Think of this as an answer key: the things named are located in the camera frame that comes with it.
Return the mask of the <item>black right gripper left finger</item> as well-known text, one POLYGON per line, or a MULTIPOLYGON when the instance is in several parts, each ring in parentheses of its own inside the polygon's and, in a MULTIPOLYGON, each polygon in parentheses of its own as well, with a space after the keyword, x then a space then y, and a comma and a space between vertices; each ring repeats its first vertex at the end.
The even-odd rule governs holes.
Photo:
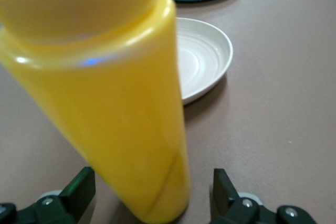
POLYGON ((0 224, 78 224, 95 193, 94 170, 84 167, 63 190, 47 193, 24 209, 0 203, 0 224))

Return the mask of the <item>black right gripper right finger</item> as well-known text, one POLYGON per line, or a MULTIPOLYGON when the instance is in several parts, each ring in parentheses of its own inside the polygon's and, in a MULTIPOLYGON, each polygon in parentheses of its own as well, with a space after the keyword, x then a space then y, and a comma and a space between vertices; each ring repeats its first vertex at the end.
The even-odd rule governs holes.
POLYGON ((282 205, 272 212, 255 195, 238 193, 222 168, 214 169, 213 200, 218 216, 212 224, 317 224, 297 206, 282 205))

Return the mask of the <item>yellow squeeze bottle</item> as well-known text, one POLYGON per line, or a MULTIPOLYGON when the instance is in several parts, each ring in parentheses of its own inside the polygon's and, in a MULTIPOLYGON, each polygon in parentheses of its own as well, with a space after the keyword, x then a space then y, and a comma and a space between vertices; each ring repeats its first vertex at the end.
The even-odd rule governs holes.
POLYGON ((191 179, 173 0, 0 0, 0 63, 141 221, 191 179))

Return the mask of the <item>beige round plate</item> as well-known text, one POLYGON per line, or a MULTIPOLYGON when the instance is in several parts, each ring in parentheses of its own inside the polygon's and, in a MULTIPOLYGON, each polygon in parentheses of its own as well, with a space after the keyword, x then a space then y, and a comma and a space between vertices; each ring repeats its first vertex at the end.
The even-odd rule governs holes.
POLYGON ((209 92, 226 74, 233 46, 214 25, 191 18, 176 20, 180 86, 187 105, 209 92))

